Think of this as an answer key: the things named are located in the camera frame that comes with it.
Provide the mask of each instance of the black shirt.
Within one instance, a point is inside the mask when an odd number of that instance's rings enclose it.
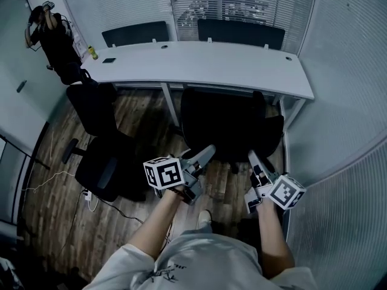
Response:
[[[56,28],[50,30],[46,22],[39,25],[31,35],[31,42],[33,45],[41,42],[42,49],[54,68],[60,68],[69,62],[80,64],[80,59],[73,48],[73,40],[66,34],[67,27],[63,25],[61,15],[55,13],[53,16],[57,21]]]

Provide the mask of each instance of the shoe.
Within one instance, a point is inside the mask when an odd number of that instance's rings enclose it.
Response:
[[[199,214],[198,223],[196,224],[196,230],[204,228],[206,225],[211,224],[211,213],[208,210],[202,210]]]

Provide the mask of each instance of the wooden floor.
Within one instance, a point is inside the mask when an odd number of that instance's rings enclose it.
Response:
[[[173,95],[177,108],[180,108],[181,93],[174,92]],[[267,113],[268,116],[278,114],[272,106],[268,106]],[[184,140],[168,128],[172,119],[161,91],[132,89],[121,92],[115,103],[115,117],[120,131],[136,138],[139,144],[155,145],[159,156],[169,153],[178,155],[186,149]],[[79,139],[78,147],[86,148],[90,135],[85,132],[68,102],[62,115],[51,124],[39,149],[38,158],[51,166],[51,170],[47,171],[35,164],[30,188],[36,188],[61,171],[75,174],[81,157],[72,156],[67,165],[61,162],[63,151],[72,138]],[[281,144],[269,158],[281,173],[282,151]],[[174,219],[171,238],[177,237],[184,230],[195,228],[199,212],[204,209],[210,210],[213,219],[223,224],[225,235],[236,236],[236,225],[246,216],[244,194],[250,188],[248,164],[238,166],[239,173],[234,175],[228,164],[212,161],[208,165],[201,177],[204,195],[194,206],[180,205]],[[70,231],[81,190],[82,186],[72,176],[64,173],[55,176],[36,190],[36,193],[29,190],[25,198],[23,217],[27,227],[36,237],[31,238],[27,233],[23,236],[25,243],[32,246],[38,256],[44,257],[46,267],[68,273],[72,267],[77,266],[80,275],[91,281],[110,255],[128,241],[140,224],[136,220],[122,217],[113,208],[101,202],[95,212],[91,212],[82,196],[71,236],[60,256],[56,258]],[[118,198],[114,205],[127,216],[145,220],[158,201],[150,189],[146,202],[135,203]]]

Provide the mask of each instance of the person in black shirt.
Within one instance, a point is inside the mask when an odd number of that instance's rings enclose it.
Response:
[[[37,27],[30,35],[30,27],[33,22]],[[73,38],[68,22],[63,21],[59,13],[52,14],[48,5],[38,6],[31,12],[25,30],[25,41],[27,48],[41,42],[48,62],[61,78],[66,64],[70,62],[76,62],[80,66],[82,64],[73,48]]]

